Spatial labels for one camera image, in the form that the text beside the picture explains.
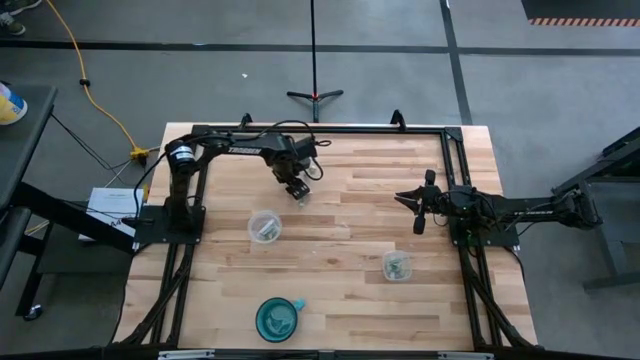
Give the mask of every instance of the teal mug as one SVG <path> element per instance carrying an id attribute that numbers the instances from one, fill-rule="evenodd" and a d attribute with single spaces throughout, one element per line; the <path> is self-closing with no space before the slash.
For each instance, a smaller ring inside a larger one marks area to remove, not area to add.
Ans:
<path id="1" fill-rule="evenodd" d="M 271 298 L 265 301 L 256 313 L 258 334 L 271 343 L 287 340 L 298 327 L 298 311 L 303 307 L 302 299 L 294 303 L 283 298 Z"/>

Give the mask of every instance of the gray floor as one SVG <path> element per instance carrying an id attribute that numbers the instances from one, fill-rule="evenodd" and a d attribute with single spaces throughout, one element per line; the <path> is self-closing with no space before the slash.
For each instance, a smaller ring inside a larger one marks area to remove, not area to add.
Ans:
<path id="1" fill-rule="evenodd" d="M 308 6 L 297 0 L 55 2 L 83 40 L 307 44 Z M 640 28 L 533 27 L 518 0 L 450 0 L 460 46 L 638 48 Z M 445 45 L 437 0 L 318 0 L 318 42 Z M 20 19 L 32 39 L 65 37 L 43 6 Z M 287 90 L 309 91 L 306 53 L 84 51 L 96 99 L 141 146 L 168 121 L 309 119 Z M 638 126 L 640 58 L 463 56 L 474 124 L 488 125 L 507 196 L 539 196 L 591 163 Z M 112 163 L 126 158 L 119 130 L 87 103 L 68 50 L 0 48 L 1 77 L 60 88 L 56 113 Z M 345 94 L 323 122 L 385 123 L 399 108 L 410 123 L 460 124 L 448 55 L 322 53 L 320 91 Z M 135 182 L 130 169 L 125 181 Z M 82 199 L 111 178 L 50 123 L 28 180 Z M 637 357 L 640 286 L 587 294 L 605 275 L 592 233 L 536 225 L 522 238 L 527 290 L 540 344 L 554 350 Z M 12 316 L 30 260 L 19 257 L 0 293 L 0 353 L 88 347 L 108 341 L 123 278 L 47 277 L 41 319 Z"/>

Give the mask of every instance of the wooden table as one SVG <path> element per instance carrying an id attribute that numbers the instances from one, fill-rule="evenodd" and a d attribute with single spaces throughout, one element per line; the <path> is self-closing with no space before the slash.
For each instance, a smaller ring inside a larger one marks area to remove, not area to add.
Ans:
<path id="1" fill-rule="evenodd" d="M 163 144 L 190 133 L 192 125 L 168 124 Z M 473 184 L 501 193 L 487 127 L 463 127 L 463 135 Z M 221 156 L 211 162 L 207 221 L 194 257 L 180 347 L 472 349 L 458 253 L 448 228 L 428 219 L 424 235 L 414 235 L 412 214 L 393 200 L 395 192 L 421 185 L 427 168 L 436 171 L 437 185 L 446 189 L 439 138 L 317 137 L 333 145 L 318 148 L 325 176 L 307 182 L 313 194 L 303 207 L 259 157 Z M 163 161 L 149 203 L 162 204 L 168 193 L 169 168 Z M 252 245 L 247 222 L 252 212 L 263 209 L 280 214 L 283 233 L 274 244 Z M 391 250 L 411 254 L 410 281 L 385 280 L 381 258 Z M 152 245 L 134 259 L 116 340 L 129 335 L 156 300 L 166 252 L 166 245 Z M 496 301 L 521 334 L 535 342 L 517 262 L 501 248 L 488 248 L 487 259 Z M 280 344 L 262 340 L 255 330 L 255 313 L 271 297 L 307 303 L 298 330 Z M 485 312 L 479 308 L 488 339 Z"/>

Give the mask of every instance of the yellow cable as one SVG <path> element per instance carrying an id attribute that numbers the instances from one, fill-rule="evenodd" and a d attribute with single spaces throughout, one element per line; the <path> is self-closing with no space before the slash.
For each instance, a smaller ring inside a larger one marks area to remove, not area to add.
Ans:
<path id="1" fill-rule="evenodd" d="M 73 32 L 71 31 L 71 29 L 67 25 L 67 22 L 64 21 L 64 19 L 62 18 L 62 15 L 60 15 L 60 13 L 58 12 L 58 9 L 56 9 L 56 7 L 53 6 L 53 3 L 51 2 L 51 0 L 47 0 L 47 4 L 49 4 L 49 7 L 51 7 L 51 10 L 53 10 L 53 12 L 56 14 L 56 17 L 58 18 L 58 20 L 60 20 L 60 23 L 62 24 L 62 26 L 64 26 L 65 30 L 67 30 L 67 33 L 69 34 L 69 37 L 71 38 L 71 42 L 73 43 L 73 47 L 76 49 L 76 54 L 78 54 L 78 61 L 80 62 L 80 71 L 82 72 L 82 78 L 83 79 L 87 79 L 87 73 L 86 73 L 86 70 L 85 70 L 85 67 L 84 67 L 84 60 L 82 59 L 82 53 L 80 53 L 80 48 L 78 48 L 78 43 L 76 42 L 75 36 L 73 36 Z M 91 105 L 93 105 L 101 113 L 106 115 L 109 119 L 113 120 L 113 122 L 115 122 L 120 127 L 120 129 L 122 129 L 122 132 L 127 136 L 127 139 L 129 139 L 129 142 L 131 143 L 131 146 L 133 147 L 133 151 L 130 154 L 131 157 L 142 156 L 142 157 L 146 158 L 149 155 L 149 149 L 143 149 L 143 148 L 139 147 L 138 145 L 136 145 L 136 143 L 133 141 L 133 138 L 131 137 L 131 135 L 129 135 L 129 132 L 124 127 L 124 125 L 122 125 L 122 123 L 120 121 L 118 121 L 118 119 L 116 119 L 115 116 L 111 115 L 109 112 L 107 112 L 105 109 L 103 109 L 100 105 L 98 105 L 93 100 L 93 97 L 91 96 L 91 92 L 89 91 L 89 86 L 82 85 L 82 87 L 84 88 L 84 92 L 85 92 L 85 94 L 87 94 L 87 98 L 91 102 Z"/>

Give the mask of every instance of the white paper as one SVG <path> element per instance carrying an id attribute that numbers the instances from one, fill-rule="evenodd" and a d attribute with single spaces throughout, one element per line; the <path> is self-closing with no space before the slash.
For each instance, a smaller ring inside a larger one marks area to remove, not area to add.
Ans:
<path id="1" fill-rule="evenodd" d="M 142 206 L 143 194 L 143 190 L 138 189 L 137 196 L 139 206 Z M 91 198 L 89 198 L 87 214 L 105 224 L 110 224 L 127 235 L 133 236 L 136 233 L 135 229 L 123 224 L 120 220 L 122 218 L 136 216 L 133 189 L 94 188 L 93 191 L 91 191 Z M 85 235 L 80 235 L 78 239 L 93 241 L 93 239 Z"/>

